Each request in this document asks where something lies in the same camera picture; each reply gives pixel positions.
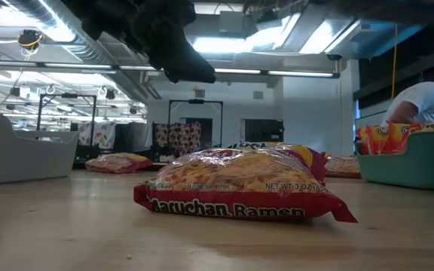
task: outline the light wooden table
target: light wooden table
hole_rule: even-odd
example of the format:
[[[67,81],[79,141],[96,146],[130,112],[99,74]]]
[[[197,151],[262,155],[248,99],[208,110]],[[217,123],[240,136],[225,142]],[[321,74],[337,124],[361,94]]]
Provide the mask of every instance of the light wooden table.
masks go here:
[[[0,270],[434,270],[434,192],[329,179],[359,224],[152,214],[154,173],[0,185]]]

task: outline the teal bin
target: teal bin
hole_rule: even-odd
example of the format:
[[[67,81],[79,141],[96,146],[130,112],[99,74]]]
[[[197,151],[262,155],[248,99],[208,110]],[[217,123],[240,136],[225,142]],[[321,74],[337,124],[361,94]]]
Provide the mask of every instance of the teal bin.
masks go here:
[[[356,145],[361,176],[367,181],[434,190],[434,132],[409,136],[403,154],[361,155]]]

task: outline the man's arm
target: man's arm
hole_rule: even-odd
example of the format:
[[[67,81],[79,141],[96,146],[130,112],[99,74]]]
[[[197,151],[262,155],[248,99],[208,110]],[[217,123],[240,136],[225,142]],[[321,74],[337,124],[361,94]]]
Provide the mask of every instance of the man's arm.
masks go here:
[[[392,123],[415,124],[418,107],[411,102],[401,102],[390,117]]]

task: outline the instant noodle package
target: instant noodle package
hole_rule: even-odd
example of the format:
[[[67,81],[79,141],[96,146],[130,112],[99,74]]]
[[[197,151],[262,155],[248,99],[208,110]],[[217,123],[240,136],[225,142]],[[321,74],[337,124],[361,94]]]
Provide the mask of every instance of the instant noodle package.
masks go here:
[[[434,132],[434,123],[402,124],[388,122],[388,127],[367,126],[356,133],[362,141],[361,154],[400,154],[405,152],[410,134]]]
[[[329,156],[325,170],[328,177],[361,178],[357,157]]]
[[[138,169],[151,166],[153,162],[147,157],[136,154],[106,154],[88,160],[85,167],[90,171],[108,173],[131,173]]]
[[[134,200],[153,212],[182,215],[295,220],[331,212],[337,221],[357,222],[298,156],[285,147],[185,155],[135,187]]]
[[[323,154],[318,153],[312,148],[303,145],[291,145],[282,142],[244,142],[237,143],[229,148],[238,150],[259,150],[264,148],[278,148],[281,150],[288,150],[289,155],[295,155],[295,158],[299,159],[305,166],[307,166],[316,180],[325,185],[324,178],[326,177],[326,171],[324,165],[328,162]]]

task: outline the black frame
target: black frame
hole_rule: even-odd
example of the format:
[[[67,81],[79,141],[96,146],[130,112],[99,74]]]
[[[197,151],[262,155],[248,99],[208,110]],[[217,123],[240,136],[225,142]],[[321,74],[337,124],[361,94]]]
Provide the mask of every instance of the black frame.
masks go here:
[[[41,125],[41,112],[43,111],[43,107],[46,106],[50,101],[43,104],[43,99],[45,97],[52,97],[50,100],[55,97],[61,97],[66,99],[76,99],[78,97],[84,98],[93,98],[93,114],[91,115],[91,137],[90,137],[90,146],[93,146],[93,133],[95,132],[95,115],[96,115],[96,95],[81,95],[74,93],[63,93],[63,94],[41,94],[39,96],[39,107],[38,107],[38,122],[36,123],[36,130],[39,131]]]
[[[224,123],[224,102],[223,101],[206,101],[202,99],[189,99],[189,100],[170,100],[169,101],[169,117],[168,126],[170,126],[170,115],[172,111],[170,110],[174,102],[187,102],[191,105],[203,105],[205,103],[217,103],[220,104],[220,147],[222,148],[222,125]],[[167,131],[167,142],[169,141],[170,130]]]

